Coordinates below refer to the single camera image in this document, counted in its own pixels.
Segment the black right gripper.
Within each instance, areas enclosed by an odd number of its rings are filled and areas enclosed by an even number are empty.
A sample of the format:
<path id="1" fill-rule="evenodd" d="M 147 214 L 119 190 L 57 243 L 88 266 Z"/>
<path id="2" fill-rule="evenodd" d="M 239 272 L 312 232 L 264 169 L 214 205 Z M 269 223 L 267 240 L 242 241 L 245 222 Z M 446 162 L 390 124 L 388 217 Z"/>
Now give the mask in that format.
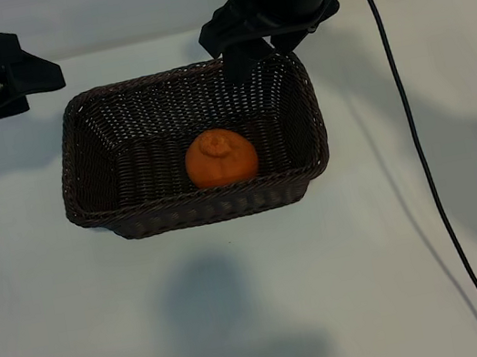
<path id="1" fill-rule="evenodd" d="M 228 0 L 201 28 L 198 42 L 211 56 L 223 56 L 230 82 L 247 80 L 254 68 L 275 53 L 263 37 L 305 33 L 336 0 Z"/>

